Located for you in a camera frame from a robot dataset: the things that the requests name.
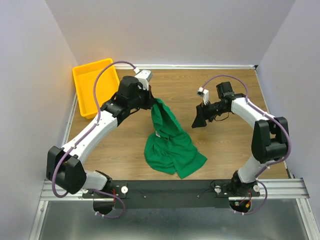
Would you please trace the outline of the green t shirt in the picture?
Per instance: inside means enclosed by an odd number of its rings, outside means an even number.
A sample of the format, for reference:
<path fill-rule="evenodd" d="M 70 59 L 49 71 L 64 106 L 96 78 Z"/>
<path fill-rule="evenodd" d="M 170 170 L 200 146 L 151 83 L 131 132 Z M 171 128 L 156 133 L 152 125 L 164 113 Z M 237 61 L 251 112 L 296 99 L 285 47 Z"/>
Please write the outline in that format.
<path fill-rule="evenodd" d="M 177 174 L 184 179 L 199 170 L 207 161 L 181 127 L 171 109 L 159 98 L 151 108 L 154 132 L 144 148 L 146 163 L 165 174 Z"/>

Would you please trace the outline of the yellow plastic tray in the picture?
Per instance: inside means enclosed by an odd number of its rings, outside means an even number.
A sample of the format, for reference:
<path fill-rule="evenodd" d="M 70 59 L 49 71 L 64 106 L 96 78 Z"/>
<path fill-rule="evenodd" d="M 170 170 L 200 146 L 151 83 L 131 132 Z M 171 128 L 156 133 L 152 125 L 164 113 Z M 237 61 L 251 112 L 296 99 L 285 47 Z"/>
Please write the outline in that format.
<path fill-rule="evenodd" d="M 97 113 L 97 106 L 94 99 L 94 83 L 98 74 L 111 64 L 113 60 L 103 60 L 75 66 L 72 69 L 80 115 L 86 119 L 94 118 Z M 108 101 L 118 90 L 120 81 L 116 68 L 111 66 L 99 77 L 96 85 L 96 97 L 99 105 Z"/>

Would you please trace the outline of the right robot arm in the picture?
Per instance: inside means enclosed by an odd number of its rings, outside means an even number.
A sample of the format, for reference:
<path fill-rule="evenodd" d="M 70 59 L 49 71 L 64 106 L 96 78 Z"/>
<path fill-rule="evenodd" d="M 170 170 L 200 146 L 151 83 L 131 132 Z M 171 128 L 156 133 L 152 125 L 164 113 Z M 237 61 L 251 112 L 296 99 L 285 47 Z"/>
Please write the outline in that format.
<path fill-rule="evenodd" d="M 256 184 L 256 179 L 271 165 L 284 161 L 290 153 L 288 121 L 275 117 L 254 105 L 243 93 L 235 93 L 230 82 L 216 86 L 219 101 L 209 101 L 209 91 L 204 87 L 197 90 L 202 103 L 196 106 L 196 117 L 192 128 L 202 128 L 217 116 L 232 113 L 241 117 L 253 129 L 251 156 L 239 170 L 235 171 L 228 191 L 241 196 Z"/>

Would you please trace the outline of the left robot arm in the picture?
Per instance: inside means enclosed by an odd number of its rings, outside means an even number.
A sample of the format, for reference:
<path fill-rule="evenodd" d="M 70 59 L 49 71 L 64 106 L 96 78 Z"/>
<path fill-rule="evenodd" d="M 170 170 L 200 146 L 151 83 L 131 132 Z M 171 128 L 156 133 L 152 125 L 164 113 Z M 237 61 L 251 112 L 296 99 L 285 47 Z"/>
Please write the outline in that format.
<path fill-rule="evenodd" d="M 84 163 L 97 144 L 127 117 L 140 109 L 151 109 L 155 103 L 149 85 L 151 78 L 150 70 L 123 77 L 117 92 L 102 104 L 100 113 L 76 137 L 48 151 L 46 178 L 53 186 L 70 194 L 92 189 L 101 198 L 110 194 L 110 177 L 99 171 L 86 171 Z"/>

